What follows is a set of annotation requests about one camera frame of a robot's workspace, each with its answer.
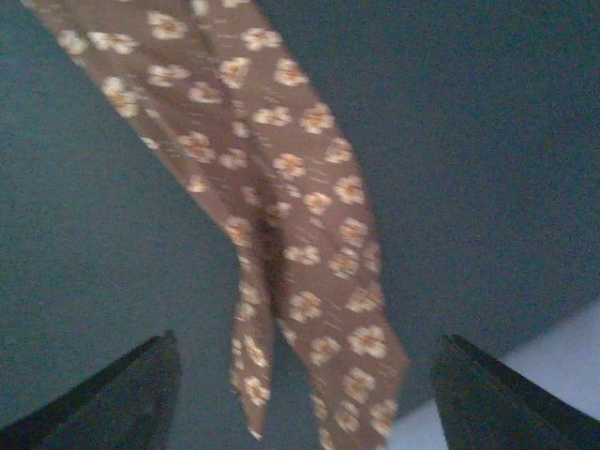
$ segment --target brown floral necktie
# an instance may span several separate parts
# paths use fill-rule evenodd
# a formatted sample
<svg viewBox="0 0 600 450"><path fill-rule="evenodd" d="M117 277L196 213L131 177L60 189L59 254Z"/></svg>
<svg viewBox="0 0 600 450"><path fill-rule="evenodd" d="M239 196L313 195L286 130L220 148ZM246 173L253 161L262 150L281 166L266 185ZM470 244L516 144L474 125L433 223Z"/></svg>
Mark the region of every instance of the brown floral necktie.
<svg viewBox="0 0 600 450"><path fill-rule="evenodd" d="M351 144L250 0L23 1L235 243L231 377L260 439L274 319L326 450L384 449L408 359Z"/></svg>

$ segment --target necktie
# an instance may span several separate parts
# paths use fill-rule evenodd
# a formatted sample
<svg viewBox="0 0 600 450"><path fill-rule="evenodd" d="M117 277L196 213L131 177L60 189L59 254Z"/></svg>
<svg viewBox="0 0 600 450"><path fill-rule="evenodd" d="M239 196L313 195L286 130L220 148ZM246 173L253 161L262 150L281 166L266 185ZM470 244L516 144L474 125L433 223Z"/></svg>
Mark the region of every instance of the necktie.
<svg viewBox="0 0 600 450"><path fill-rule="evenodd" d="M242 268L231 379L261 438L274 322L307 366L322 447L383 449L408 368L352 145L249 0L27 0Z"/></svg>

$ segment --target floral pattern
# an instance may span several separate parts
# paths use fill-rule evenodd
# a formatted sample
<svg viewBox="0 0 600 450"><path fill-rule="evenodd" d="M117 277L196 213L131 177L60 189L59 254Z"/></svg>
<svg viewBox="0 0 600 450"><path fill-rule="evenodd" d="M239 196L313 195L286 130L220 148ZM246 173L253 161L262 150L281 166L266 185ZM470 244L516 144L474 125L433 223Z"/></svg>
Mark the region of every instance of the floral pattern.
<svg viewBox="0 0 600 450"><path fill-rule="evenodd" d="M267 361L264 357L263 351L256 345L254 339L250 336L244 337L244 343L246 344L247 354L250 359L260 368L266 368Z"/></svg>
<svg viewBox="0 0 600 450"><path fill-rule="evenodd" d="M316 396L310 396L312 399L312 405L315 409L315 415L319 418L319 420L325 420L327 418L327 407L325 406L325 402Z"/></svg>
<svg viewBox="0 0 600 450"><path fill-rule="evenodd" d="M250 224L241 217L229 217L225 230L234 244L240 247L250 247Z"/></svg>
<svg viewBox="0 0 600 450"><path fill-rule="evenodd" d="M148 83L154 86L171 87L173 81L184 80L189 77L190 72L184 67L171 64L164 66L150 66L148 68Z"/></svg>
<svg viewBox="0 0 600 450"><path fill-rule="evenodd" d="M134 38L121 33L100 33L91 31L87 34L94 46L100 51L113 50L119 54L130 54L140 45Z"/></svg>
<svg viewBox="0 0 600 450"><path fill-rule="evenodd" d="M88 48L85 39L79 37L74 30L63 30L58 36L58 44L71 56L82 54Z"/></svg>
<svg viewBox="0 0 600 450"><path fill-rule="evenodd" d="M271 397L271 392L268 388L261 384L261 380L257 377L248 377L244 380L246 391L250 396L250 400L256 406L262 406L266 400Z"/></svg>
<svg viewBox="0 0 600 450"><path fill-rule="evenodd" d="M346 204L363 204L365 202L365 192L363 192L362 182L355 175L337 180L335 191L339 199Z"/></svg>
<svg viewBox="0 0 600 450"><path fill-rule="evenodd" d="M331 197L327 197L322 192L313 192L304 197L304 204L308 207L308 211L315 216L322 215L331 203Z"/></svg>
<svg viewBox="0 0 600 450"><path fill-rule="evenodd" d="M277 106L269 110L262 108L252 115L252 120L258 124L274 125L276 127L285 127L292 121L289 108L285 106Z"/></svg>
<svg viewBox="0 0 600 450"><path fill-rule="evenodd" d="M331 434L325 428L319 428L319 443L323 450L336 450L334 442L331 439Z"/></svg>
<svg viewBox="0 0 600 450"><path fill-rule="evenodd" d="M290 317L300 323L306 323L307 319L315 319L323 314L321 299L312 292L304 291L293 295L290 304Z"/></svg>
<svg viewBox="0 0 600 450"><path fill-rule="evenodd" d="M385 438L390 434L390 427L397 409L398 404L393 400L386 400L371 408L371 425Z"/></svg>
<svg viewBox="0 0 600 450"><path fill-rule="evenodd" d="M230 148L226 154L218 157L218 162L230 171L243 169L248 165L246 152L237 148Z"/></svg>
<svg viewBox="0 0 600 450"><path fill-rule="evenodd" d="M344 392L359 403L365 403L369 391L375 389L375 379L359 367L344 377Z"/></svg>
<svg viewBox="0 0 600 450"><path fill-rule="evenodd" d="M315 366L322 366L329 362L341 349L339 343L332 337L318 337L310 343L310 347L312 348L310 361Z"/></svg>
<svg viewBox="0 0 600 450"><path fill-rule="evenodd" d="M352 160L353 150L348 141L342 138L335 138L331 145L327 147L325 152L325 161L333 164L339 164L340 162L347 162Z"/></svg>
<svg viewBox="0 0 600 450"><path fill-rule="evenodd" d="M353 433L358 429L358 409L350 401L343 400L336 411L335 419L341 429Z"/></svg>
<svg viewBox="0 0 600 450"><path fill-rule="evenodd" d="M295 331L293 331L288 326L288 324L285 323L285 321L283 321L281 319L277 319L277 322L279 323L279 327L281 328L281 333L285 337L285 340L287 340L288 343L292 347L294 347L296 345L296 340L298 339L298 334Z"/></svg>
<svg viewBox="0 0 600 450"><path fill-rule="evenodd" d="M368 236L368 227L365 223L349 217L339 227L339 233L346 244L362 247Z"/></svg>
<svg viewBox="0 0 600 450"><path fill-rule="evenodd" d="M281 221L288 217L291 210L292 206L289 203L277 202L275 204L269 204L266 207L267 223L272 227L280 226Z"/></svg>
<svg viewBox="0 0 600 450"><path fill-rule="evenodd" d="M358 270L358 254L351 248L343 248L329 262L329 268L336 277L348 279Z"/></svg>
<svg viewBox="0 0 600 450"><path fill-rule="evenodd" d="M314 246L288 247L285 249L284 256L288 260L304 265L315 265L321 262L319 249Z"/></svg>
<svg viewBox="0 0 600 450"><path fill-rule="evenodd" d="M215 159L215 150L211 148L210 140L204 134L192 131L187 136L179 136L178 141L185 146L189 157L202 164L208 164Z"/></svg>
<svg viewBox="0 0 600 450"><path fill-rule="evenodd" d="M289 153L284 153L283 155L276 157L273 161L273 167L275 167L286 180L293 180L307 172L304 168L304 160Z"/></svg>
<svg viewBox="0 0 600 450"><path fill-rule="evenodd" d="M383 308L382 286L378 282L373 282L368 289L357 288L348 300L346 308L357 313Z"/></svg>
<svg viewBox="0 0 600 450"><path fill-rule="evenodd" d="M159 40L181 39L188 30L185 23L157 11L148 12L148 23L153 25L152 36Z"/></svg>
<svg viewBox="0 0 600 450"><path fill-rule="evenodd" d="M218 89L207 82L195 82L187 92L187 98L198 103L221 103L223 99Z"/></svg>
<svg viewBox="0 0 600 450"><path fill-rule="evenodd" d="M199 194L206 192L208 190L208 185L206 181L202 178L201 175L194 173L189 177L189 182L187 183L187 190L189 192L193 192L194 194Z"/></svg>
<svg viewBox="0 0 600 450"><path fill-rule="evenodd" d="M304 112L300 125L311 134L321 134L324 128L334 125L334 116L331 115L329 107L324 103L317 103L313 108Z"/></svg>
<svg viewBox="0 0 600 450"><path fill-rule="evenodd" d="M263 48L278 47L282 39L275 31L266 31L263 28L250 28L242 33L242 40L246 42L248 50L257 52Z"/></svg>
<svg viewBox="0 0 600 450"><path fill-rule="evenodd" d="M386 353L384 340L385 334L377 325L356 328L348 336L348 342L350 342L353 352L360 355L370 354L378 359L383 358Z"/></svg>
<svg viewBox="0 0 600 450"><path fill-rule="evenodd" d="M275 314L316 383L322 447L383 449L397 405L377 402L396 395L404 358L382 320L368 198L281 34L250 0L62 2L24 1L237 246L230 377L252 435L270 398L263 328Z"/></svg>
<svg viewBox="0 0 600 450"><path fill-rule="evenodd" d="M221 80L231 89L239 89L248 75L250 60L247 58L234 58L221 63Z"/></svg>
<svg viewBox="0 0 600 450"><path fill-rule="evenodd" d="M298 66L298 63L289 58L280 58L277 61L273 80L286 86L297 86L309 81L308 77Z"/></svg>
<svg viewBox="0 0 600 450"><path fill-rule="evenodd" d="M138 98L132 91L127 91L120 78L109 77L102 84L102 92L123 117L138 115Z"/></svg>

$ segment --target fabric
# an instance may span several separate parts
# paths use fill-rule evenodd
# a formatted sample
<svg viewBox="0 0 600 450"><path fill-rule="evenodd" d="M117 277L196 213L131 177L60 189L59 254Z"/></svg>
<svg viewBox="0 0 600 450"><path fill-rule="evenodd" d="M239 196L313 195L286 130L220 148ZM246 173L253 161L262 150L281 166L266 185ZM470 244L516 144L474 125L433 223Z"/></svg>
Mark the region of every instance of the fabric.
<svg viewBox="0 0 600 450"><path fill-rule="evenodd" d="M0 448L162 450L180 375L173 332L152 337L57 400L0 430Z"/></svg>
<svg viewBox="0 0 600 450"><path fill-rule="evenodd" d="M432 380L450 450L600 449L600 422L464 337L442 337Z"/></svg>
<svg viewBox="0 0 600 450"><path fill-rule="evenodd" d="M260 439L277 321L307 366L323 448L383 448L409 361L384 316L366 185L258 6L25 4L236 245L231 378L250 432Z"/></svg>

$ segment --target gray wall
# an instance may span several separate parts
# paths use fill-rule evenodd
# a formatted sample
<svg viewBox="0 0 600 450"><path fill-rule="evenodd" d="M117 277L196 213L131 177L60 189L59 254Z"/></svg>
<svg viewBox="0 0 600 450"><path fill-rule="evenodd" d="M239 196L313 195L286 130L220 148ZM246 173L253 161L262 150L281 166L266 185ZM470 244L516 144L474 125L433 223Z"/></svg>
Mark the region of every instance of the gray wall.
<svg viewBox="0 0 600 450"><path fill-rule="evenodd" d="M600 301L514 349L502 361L562 401L600 420ZM447 450L430 401L397 422L389 450Z"/></svg>

